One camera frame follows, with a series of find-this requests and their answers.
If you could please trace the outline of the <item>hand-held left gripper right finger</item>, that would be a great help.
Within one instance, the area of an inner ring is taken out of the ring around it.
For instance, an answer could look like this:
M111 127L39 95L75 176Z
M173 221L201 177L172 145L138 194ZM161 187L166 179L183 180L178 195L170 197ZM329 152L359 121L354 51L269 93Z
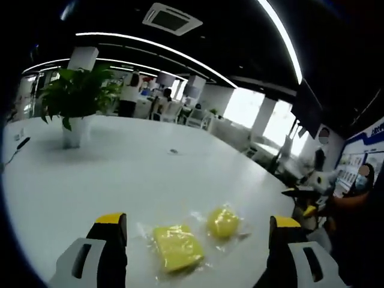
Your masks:
M290 217L272 216L266 272L272 287L344 287L330 241L318 231L306 235Z

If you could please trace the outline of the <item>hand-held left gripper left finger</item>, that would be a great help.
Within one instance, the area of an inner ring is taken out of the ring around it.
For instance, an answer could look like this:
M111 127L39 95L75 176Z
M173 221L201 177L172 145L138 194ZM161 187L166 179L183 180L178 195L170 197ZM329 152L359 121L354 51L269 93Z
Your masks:
M50 287L125 287L127 215L100 216L57 259Z

